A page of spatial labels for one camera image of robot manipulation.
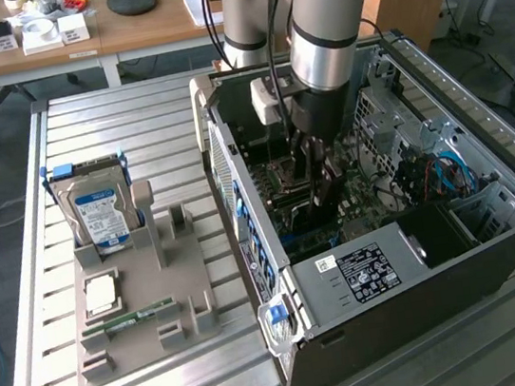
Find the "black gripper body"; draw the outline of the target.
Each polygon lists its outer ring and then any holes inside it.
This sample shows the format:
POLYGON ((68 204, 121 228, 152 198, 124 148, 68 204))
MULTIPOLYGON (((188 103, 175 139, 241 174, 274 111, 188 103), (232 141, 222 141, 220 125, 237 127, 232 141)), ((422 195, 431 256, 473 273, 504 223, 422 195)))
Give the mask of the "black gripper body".
POLYGON ((293 96, 290 119, 300 132, 331 144, 342 127, 345 88, 303 90, 293 96))

